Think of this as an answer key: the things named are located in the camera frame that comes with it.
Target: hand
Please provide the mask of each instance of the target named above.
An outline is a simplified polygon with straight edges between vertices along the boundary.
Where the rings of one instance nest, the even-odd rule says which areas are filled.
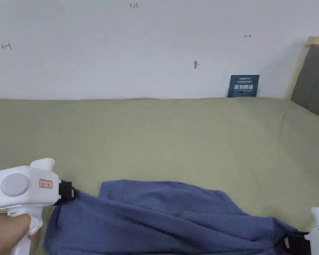
[[[31,217],[28,214],[8,217],[0,213],[0,255],[11,254],[12,249],[28,232],[30,223]],[[35,240],[36,234],[29,238]]]

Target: blue cloth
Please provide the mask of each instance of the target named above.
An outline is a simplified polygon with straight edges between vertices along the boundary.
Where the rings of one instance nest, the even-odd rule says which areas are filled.
[[[50,254],[285,254],[294,229],[250,216],[221,191],[177,182],[103,182],[57,207],[45,237]]]

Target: white wall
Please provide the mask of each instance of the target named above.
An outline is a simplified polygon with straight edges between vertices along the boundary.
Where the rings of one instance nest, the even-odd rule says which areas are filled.
[[[0,98],[282,98],[310,35],[319,0],[0,0]]]

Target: bed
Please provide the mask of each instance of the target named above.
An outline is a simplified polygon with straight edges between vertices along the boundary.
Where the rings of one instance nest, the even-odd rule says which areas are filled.
[[[0,170],[51,157],[61,179],[93,196],[108,180],[185,182],[307,230],[319,207],[319,82],[302,103],[303,81],[291,100],[0,100]],[[45,229],[31,254],[44,253]]]

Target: dark blue card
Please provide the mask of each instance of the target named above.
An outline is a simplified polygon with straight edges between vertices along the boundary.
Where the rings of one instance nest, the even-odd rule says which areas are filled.
[[[228,97],[256,97],[259,75],[232,75]]]

